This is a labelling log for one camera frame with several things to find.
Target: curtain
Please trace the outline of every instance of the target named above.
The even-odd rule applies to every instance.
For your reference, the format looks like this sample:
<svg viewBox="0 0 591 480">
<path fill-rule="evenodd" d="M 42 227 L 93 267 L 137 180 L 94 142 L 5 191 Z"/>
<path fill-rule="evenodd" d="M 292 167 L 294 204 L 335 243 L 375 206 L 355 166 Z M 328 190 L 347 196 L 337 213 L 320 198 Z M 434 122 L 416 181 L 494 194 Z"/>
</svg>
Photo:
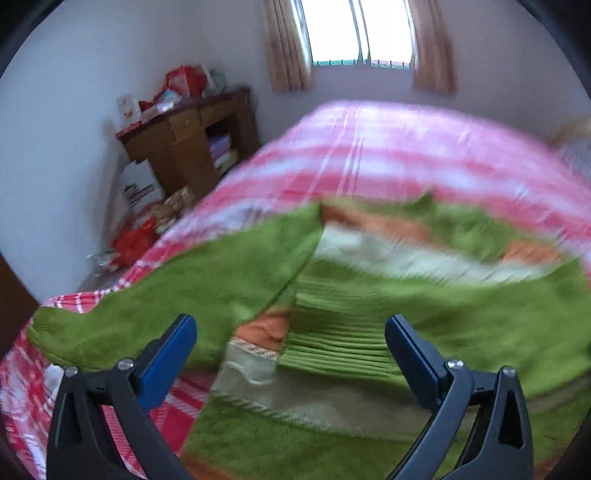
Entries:
<svg viewBox="0 0 591 480">
<path fill-rule="evenodd" d="M 414 50 L 414 85 L 442 95 L 457 91 L 451 39 L 441 17 L 439 0 L 405 0 Z"/>
<path fill-rule="evenodd" d="M 262 1 L 273 91 L 312 87 L 312 54 L 300 0 Z"/>
</svg>

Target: white wall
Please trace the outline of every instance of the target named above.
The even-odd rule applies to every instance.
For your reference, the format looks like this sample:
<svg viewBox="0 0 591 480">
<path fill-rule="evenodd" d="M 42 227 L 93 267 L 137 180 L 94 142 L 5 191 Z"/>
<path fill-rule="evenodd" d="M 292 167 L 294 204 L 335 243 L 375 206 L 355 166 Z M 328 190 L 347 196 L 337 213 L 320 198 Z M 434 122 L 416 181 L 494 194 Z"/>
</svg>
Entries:
<svg viewBox="0 0 591 480">
<path fill-rule="evenodd" d="M 66 0 L 0 79 L 0 251 L 38 300 L 91 272 L 85 256 L 117 220 L 115 99 L 149 99 L 199 62 L 198 14 L 194 0 Z"/>
<path fill-rule="evenodd" d="M 390 100 L 454 108 L 551 138 L 591 112 L 591 101 L 545 29 L 516 0 L 440 0 L 453 38 L 459 92 L 453 99 L 413 90 L 409 71 L 316 67 L 306 93 L 271 92 L 260 0 L 201 0 L 200 27 L 231 82 L 253 86 L 263 140 L 280 135 L 323 102 Z"/>
</svg>

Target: blue gripper pad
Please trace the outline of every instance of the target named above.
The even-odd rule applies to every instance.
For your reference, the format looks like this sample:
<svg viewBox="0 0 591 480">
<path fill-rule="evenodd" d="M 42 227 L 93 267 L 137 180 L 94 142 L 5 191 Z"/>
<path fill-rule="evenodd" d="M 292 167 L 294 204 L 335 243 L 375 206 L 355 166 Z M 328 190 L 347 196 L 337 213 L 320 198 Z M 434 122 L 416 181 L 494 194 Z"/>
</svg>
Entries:
<svg viewBox="0 0 591 480">
<path fill-rule="evenodd" d="M 437 412 L 449 386 L 445 359 L 432 343 L 419 337 L 402 315 L 386 322 L 384 334 L 388 349 L 418 404 Z"/>
<path fill-rule="evenodd" d="M 134 383 L 143 411 L 158 407 L 197 341 L 197 322 L 179 315 L 166 333 L 150 342 L 136 361 Z"/>
</svg>

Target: metal bolt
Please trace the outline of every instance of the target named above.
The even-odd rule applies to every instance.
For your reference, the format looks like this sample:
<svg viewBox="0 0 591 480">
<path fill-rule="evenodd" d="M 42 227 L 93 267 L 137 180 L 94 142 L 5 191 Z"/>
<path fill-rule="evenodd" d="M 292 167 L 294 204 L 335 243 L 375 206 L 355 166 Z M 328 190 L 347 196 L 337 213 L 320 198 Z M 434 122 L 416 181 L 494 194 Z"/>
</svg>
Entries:
<svg viewBox="0 0 591 480">
<path fill-rule="evenodd" d="M 514 378 L 515 375 L 516 375 L 515 368 L 513 368 L 513 367 L 503 367 L 503 374 L 506 375 L 507 377 Z"/>
<path fill-rule="evenodd" d="M 447 366 L 452 370 L 461 370 L 464 368 L 464 362 L 461 360 L 449 360 L 447 361 Z"/>
<path fill-rule="evenodd" d="M 123 370 L 124 372 L 134 367 L 134 361 L 131 358 L 124 358 L 123 360 L 119 360 L 117 362 L 117 368 L 119 370 Z"/>
<path fill-rule="evenodd" d="M 74 377 L 78 374 L 78 367 L 68 367 L 64 371 L 64 375 L 67 377 Z"/>
</svg>

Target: red and white checkered fabric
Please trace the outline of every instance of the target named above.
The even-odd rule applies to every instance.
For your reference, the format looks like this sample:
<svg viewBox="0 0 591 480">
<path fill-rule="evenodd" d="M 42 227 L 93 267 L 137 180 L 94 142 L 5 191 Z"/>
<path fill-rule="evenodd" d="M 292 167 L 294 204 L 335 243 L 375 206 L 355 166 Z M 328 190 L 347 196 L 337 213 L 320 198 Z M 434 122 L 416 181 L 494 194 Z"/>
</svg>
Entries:
<svg viewBox="0 0 591 480">
<path fill-rule="evenodd" d="M 338 102 L 304 118 L 236 168 L 167 232 L 119 281 L 129 287 L 173 255 L 206 239 L 247 228 L 275 212 L 345 195 L 404 200 L 433 190 L 439 199 L 482 205 L 539 232 L 591 265 L 591 191 L 538 141 L 494 122 L 419 106 Z M 46 305 L 91 310 L 108 290 L 56 297 Z M 25 332 L 0 364 L 0 397 L 12 447 L 38 479 L 53 401 L 48 361 Z M 207 399 L 211 376 L 179 378 L 151 416 L 178 451 Z M 107 410 L 126 464 L 141 473 L 116 417 Z"/>
</svg>

